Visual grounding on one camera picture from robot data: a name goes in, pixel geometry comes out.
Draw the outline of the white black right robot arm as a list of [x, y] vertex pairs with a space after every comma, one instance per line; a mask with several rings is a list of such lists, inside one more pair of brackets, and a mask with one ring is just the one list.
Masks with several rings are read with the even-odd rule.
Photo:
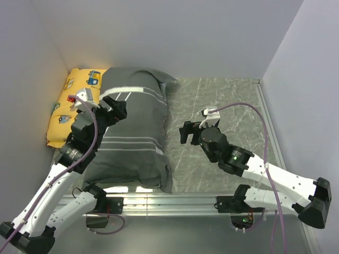
[[241, 184], [232, 197], [218, 196], [219, 213], [276, 210], [293, 214], [304, 224], [324, 229], [332, 201], [331, 185], [325, 178], [301, 177], [265, 162], [258, 155], [230, 144], [216, 126], [201, 127], [200, 122], [184, 122], [180, 142], [200, 146], [211, 163], [230, 174], [253, 180], [271, 190]]

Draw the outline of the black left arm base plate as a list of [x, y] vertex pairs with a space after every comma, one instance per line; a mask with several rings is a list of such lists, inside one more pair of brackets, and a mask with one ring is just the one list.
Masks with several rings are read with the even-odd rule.
[[123, 197], [101, 197], [97, 199], [94, 213], [121, 214], [123, 210]]

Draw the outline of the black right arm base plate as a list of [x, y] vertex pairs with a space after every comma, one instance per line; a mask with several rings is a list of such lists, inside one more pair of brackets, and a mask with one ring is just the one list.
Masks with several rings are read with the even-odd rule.
[[262, 207], [250, 207], [244, 202], [243, 197], [233, 196], [217, 196], [216, 203], [214, 204], [218, 213], [247, 213], [247, 212], [263, 212]]

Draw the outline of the grey striped pillowcase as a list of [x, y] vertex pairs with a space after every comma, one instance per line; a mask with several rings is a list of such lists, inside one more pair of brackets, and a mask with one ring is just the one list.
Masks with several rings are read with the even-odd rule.
[[96, 157], [87, 166], [85, 184], [140, 184], [172, 191], [172, 170], [165, 155], [171, 75], [150, 68], [111, 67], [102, 76], [100, 102], [108, 95], [125, 102], [127, 117], [107, 127]]

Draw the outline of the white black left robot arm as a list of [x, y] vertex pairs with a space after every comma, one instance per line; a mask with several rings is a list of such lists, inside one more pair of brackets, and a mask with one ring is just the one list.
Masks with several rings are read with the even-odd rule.
[[95, 158], [106, 128], [127, 117], [126, 102], [110, 96], [103, 99], [109, 110], [78, 96], [70, 95], [67, 99], [80, 105], [66, 143], [26, 208], [12, 222], [1, 224], [4, 244], [11, 244], [23, 253], [48, 253], [56, 237], [84, 214], [121, 217], [123, 199], [113, 203], [106, 191], [95, 184], [86, 186], [70, 203], [56, 209], [65, 192]]

